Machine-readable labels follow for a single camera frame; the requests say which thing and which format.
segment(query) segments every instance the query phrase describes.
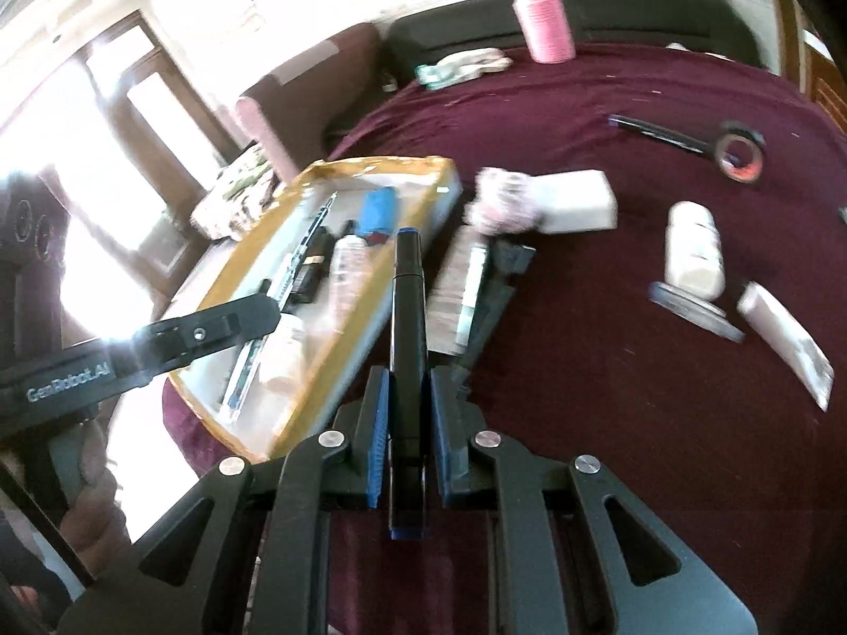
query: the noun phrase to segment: cloth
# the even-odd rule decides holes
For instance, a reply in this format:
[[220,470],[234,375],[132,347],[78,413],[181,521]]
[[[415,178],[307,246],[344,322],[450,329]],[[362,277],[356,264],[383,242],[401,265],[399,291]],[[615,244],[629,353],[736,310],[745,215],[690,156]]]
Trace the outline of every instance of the cloth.
[[162,419],[171,439],[199,476],[208,473],[227,456],[232,456],[225,444],[209,434],[169,379],[164,381],[162,389]]
[[[474,370],[472,401],[490,427],[537,455],[598,456],[744,600],[761,633],[845,632],[844,136],[766,71],[663,48],[583,44],[578,53],[539,65],[510,50],[514,63],[502,74],[437,94],[412,84],[333,158],[447,156],[471,190],[492,164],[529,174],[603,170],[618,229],[518,237],[537,254]],[[744,122],[768,142],[764,173],[755,185],[736,184],[709,160],[614,129],[611,113],[704,137],[724,120]],[[678,201],[714,214],[727,277],[768,288],[829,357],[827,413],[755,332],[735,345],[647,300]],[[744,326],[725,298],[717,305]],[[386,339],[366,366],[387,364]],[[480,517],[431,517],[422,543],[388,540],[379,513],[334,520],[335,628],[484,629]]]
[[415,67],[415,76],[429,90],[441,90],[448,86],[473,81],[483,74],[506,71],[511,60],[494,47],[456,52],[433,65]]
[[192,224],[210,240],[240,241],[270,207],[281,183],[260,146],[247,148],[223,168],[192,212]]

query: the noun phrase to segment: black bottle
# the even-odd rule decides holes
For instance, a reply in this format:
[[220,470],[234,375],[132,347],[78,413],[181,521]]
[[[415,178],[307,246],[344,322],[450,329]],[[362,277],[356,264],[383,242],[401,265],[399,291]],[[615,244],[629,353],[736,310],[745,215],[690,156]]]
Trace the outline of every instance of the black bottle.
[[336,247],[336,241],[351,233],[356,222],[346,222],[344,230],[336,239],[326,226],[320,226],[312,238],[312,243],[306,250],[303,264],[300,265],[298,275],[294,278],[291,287],[289,302],[295,305],[312,303],[318,293],[320,283],[329,274],[329,263],[332,262],[332,253]]

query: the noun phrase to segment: screw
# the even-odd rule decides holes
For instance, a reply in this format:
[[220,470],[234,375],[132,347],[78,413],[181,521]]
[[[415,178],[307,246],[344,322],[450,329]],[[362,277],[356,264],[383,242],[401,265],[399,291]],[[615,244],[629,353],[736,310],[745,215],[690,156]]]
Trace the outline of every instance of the screw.
[[495,449],[500,446],[502,438],[497,434],[497,432],[494,432],[494,430],[483,430],[482,432],[476,433],[473,441],[480,446],[486,447],[486,449]]
[[228,477],[232,477],[233,475],[240,475],[241,471],[244,470],[244,459],[239,458],[238,456],[230,456],[229,458],[224,458],[218,464],[218,470],[221,471],[221,474],[226,475]]
[[599,460],[594,456],[578,456],[577,460],[573,462],[573,467],[586,475],[594,475],[602,468]]
[[326,432],[321,432],[318,437],[318,443],[321,446],[325,446],[327,449],[334,449],[336,446],[340,446],[344,443],[344,433],[339,432],[338,430],[327,430]]

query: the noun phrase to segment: small bottle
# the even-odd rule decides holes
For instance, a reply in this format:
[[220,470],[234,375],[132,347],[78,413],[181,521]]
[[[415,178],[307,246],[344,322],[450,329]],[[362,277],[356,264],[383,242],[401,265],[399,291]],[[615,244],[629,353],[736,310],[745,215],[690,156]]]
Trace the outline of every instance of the small bottle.
[[329,266],[329,316],[337,331],[356,305],[370,273],[367,242],[358,236],[341,239]]
[[723,293],[721,239],[703,205],[683,201],[668,212],[665,281],[704,301]]
[[514,0],[513,6],[536,62],[558,64],[576,57],[562,0]]

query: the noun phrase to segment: tape roll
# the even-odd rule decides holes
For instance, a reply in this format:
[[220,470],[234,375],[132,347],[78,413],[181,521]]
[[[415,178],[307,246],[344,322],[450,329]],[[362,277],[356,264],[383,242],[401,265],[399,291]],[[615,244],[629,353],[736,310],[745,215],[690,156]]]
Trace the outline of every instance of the tape roll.
[[757,181],[765,167],[764,138],[746,126],[731,122],[723,123],[721,128],[727,133],[714,143],[713,158],[717,168],[740,184]]

